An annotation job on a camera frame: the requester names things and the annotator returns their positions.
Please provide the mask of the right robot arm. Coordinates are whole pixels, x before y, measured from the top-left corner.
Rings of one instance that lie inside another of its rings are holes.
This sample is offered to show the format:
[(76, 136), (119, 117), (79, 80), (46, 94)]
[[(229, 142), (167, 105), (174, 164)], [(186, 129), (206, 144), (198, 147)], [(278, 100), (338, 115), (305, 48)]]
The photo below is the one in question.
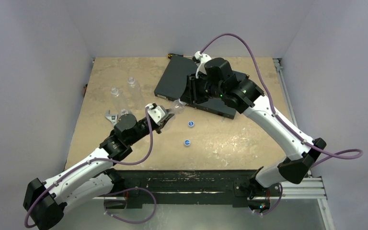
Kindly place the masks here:
[(322, 138), (312, 138), (298, 129), (271, 105), (271, 98), (252, 80), (238, 79), (230, 63), (208, 55), (193, 57), (195, 73), (187, 76), (181, 101), (201, 104), (220, 99), (226, 106), (254, 121), (284, 151), (285, 158), (270, 167), (262, 167), (250, 181), (250, 189), (261, 195), (274, 184), (288, 181), (300, 184), (325, 149)]

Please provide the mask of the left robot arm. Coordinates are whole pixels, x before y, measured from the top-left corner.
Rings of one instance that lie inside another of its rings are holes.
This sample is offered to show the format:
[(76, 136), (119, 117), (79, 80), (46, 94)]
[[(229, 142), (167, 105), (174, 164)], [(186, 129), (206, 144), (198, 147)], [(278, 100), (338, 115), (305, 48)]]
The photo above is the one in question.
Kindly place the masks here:
[[(132, 189), (124, 187), (124, 180), (114, 166), (146, 161), (153, 149), (153, 132), (161, 133), (174, 116), (170, 109), (159, 106), (146, 107), (141, 120), (133, 114), (122, 115), (109, 136), (83, 160), (44, 181), (33, 179), (27, 185), (23, 200), (27, 212), (24, 226), (49, 230), (70, 211), (94, 197), (127, 194)], [(126, 162), (132, 145), (146, 136), (150, 139), (146, 155), (138, 161)]]

